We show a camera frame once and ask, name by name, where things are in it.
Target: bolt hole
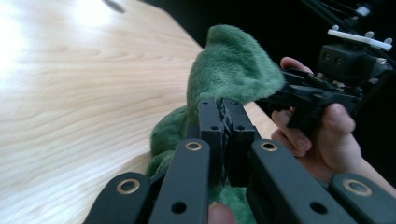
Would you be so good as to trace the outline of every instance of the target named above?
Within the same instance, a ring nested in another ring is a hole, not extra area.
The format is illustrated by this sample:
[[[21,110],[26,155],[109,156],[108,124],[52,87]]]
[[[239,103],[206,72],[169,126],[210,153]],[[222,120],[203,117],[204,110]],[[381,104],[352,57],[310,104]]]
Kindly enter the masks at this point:
[[[309,206],[316,213],[319,213],[319,214],[322,214],[322,215],[327,214],[327,208],[321,203],[312,202],[311,204],[309,204]]]
[[[197,151],[202,148],[202,144],[198,142],[189,142],[184,146],[184,148],[191,151]]]
[[[265,144],[262,145],[262,146],[265,147],[265,148],[268,148],[268,149],[274,149],[274,148],[275,148],[275,146],[272,145],[271,143],[265,143]]]
[[[133,189],[134,186],[135,186],[134,182],[125,182],[121,185],[121,189],[127,191]]]
[[[133,178],[124,179],[117,185],[117,192],[120,194],[130,194],[137,191],[139,187],[139,180]]]
[[[277,146],[276,145],[274,145],[274,144],[272,144],[272,143],[266,143],[266,142],[264,142],[264,143],[262,143],[261,145],[260,145],[260,147],[262,148],[262,149],[264,149],[264,150],[267,150],[267,151],[277,151]]]
[[[186,211],[187,205],[182,202],[172,204],[172,212],[176,214],[182,214]]]
[[[236,127],[236,130],[238,130],[238,131],[244,131],[244,130],[245,130],[245,127],[242,126],[242,125],[239,125],[238,127]]]

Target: human hand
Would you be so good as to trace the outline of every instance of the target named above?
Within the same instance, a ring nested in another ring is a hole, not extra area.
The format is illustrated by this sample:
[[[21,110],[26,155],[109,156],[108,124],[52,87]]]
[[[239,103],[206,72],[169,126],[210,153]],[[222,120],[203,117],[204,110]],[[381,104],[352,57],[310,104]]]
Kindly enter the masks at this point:
[[[280,66],[312,72],[292,58],[283,58]],[[352,135],[355,122],[342,105],[333,104],[325,109],[320,128],[311,139],[299,129],[287,128],[292,113],[293,109],[273,112],[279,129],[272,139],[285,145],[314,177],[329,182],[335,173],[361,172],[364,159]]]

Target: finger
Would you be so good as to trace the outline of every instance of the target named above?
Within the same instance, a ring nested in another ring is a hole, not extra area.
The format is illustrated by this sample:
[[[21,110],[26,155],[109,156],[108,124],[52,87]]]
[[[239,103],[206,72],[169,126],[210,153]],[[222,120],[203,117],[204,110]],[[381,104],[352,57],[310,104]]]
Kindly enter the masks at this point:
[[[284,57],[280,60],[280,67],[282,68],[296,68],[299,70],[303,70],[305,72],[312,73],[311,69],[309,69],[307,66],[304,66],[302,63],[299,61],[292,59],[290,57]]]
[[[233,211],[222,203],[209,205],[208,224],[235,224],[236,219]]]
[[[271,135],[271,139],[281,143],[295,157],[303,157],[305,155],[305,151],[301,151],[295,148],[294,144],[289,141],[288,137],[286,137],[286,135],[283,134],[280,129],[277,129],[273,132],[273,134]]]
[[[306,152],[312,146],[311,141],[300,129],[288,128],[290,117],[291,112],[287,110],[274,111],[272,113],[272,119],[274,123],[282,131],[282,133],[286,135],[294,147],[301,153]]]
[[[329,105],[322,116],[322,124],[325,129],[335,136],[352,133],[355,130],[355,121],[349,116],[343,105]]]

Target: stuffed animal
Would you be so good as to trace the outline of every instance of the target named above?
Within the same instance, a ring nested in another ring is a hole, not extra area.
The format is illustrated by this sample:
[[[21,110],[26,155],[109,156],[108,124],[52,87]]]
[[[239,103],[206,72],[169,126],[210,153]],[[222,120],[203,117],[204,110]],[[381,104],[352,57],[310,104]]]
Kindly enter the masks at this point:
[[[211,27],[190,72],[187,104],[165,116],[151,133],[152,160],[146,175],[169,166],[187,127],[198,124],[200,101],[214,98],[219,105],[222,98],[231,98],[247,104],[274,94],[284,82],[280,68],[251,35],[230,25]],[[209,201],[228,205],[238,223],[254,223],[245,191],[228,184],[211,187]]]

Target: green fabric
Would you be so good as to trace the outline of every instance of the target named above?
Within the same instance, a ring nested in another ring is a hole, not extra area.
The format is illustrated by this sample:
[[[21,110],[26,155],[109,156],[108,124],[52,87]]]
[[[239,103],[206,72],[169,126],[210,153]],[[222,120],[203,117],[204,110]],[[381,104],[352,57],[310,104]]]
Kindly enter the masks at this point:
[[[153,158],[146,175],[155,175],[171,163],[187,126],[198,124],[200,101],[213,97],[220,104],[221,98],[231,98],[246,104],[274,94],[283,84],[279,67],[252,36],[230,25],[211,27],[190,72],[187,105],[165,116],[152,131]],[[211,188],[209,201],[230,206],[238,223],[254,223],[243,188]]]

